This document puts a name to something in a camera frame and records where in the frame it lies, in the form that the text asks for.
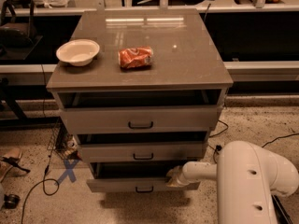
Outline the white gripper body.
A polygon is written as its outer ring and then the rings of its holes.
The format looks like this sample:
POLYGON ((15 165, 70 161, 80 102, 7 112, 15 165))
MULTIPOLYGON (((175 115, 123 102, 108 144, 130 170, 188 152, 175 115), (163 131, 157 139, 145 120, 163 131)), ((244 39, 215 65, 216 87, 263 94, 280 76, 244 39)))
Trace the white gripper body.
POLYGON ((177 166, 177 171, 175 174, 171 176, 174 181, 175 187, 185 187, 189 184, 189 181, 186 179, 183 174, 183 170, 181 166, 177 166))

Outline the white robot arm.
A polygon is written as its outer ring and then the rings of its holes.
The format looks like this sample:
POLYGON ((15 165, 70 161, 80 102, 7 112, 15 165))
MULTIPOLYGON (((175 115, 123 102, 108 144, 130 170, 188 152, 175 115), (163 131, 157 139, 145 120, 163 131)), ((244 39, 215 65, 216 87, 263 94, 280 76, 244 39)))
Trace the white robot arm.
POLYGON ((272 197, 288 197, 299 186, 292 162, 246 141, 225 145, 215 164, 189 161, 167 176, 171 188, 216 181, 219 224, 278 224, 272 197))

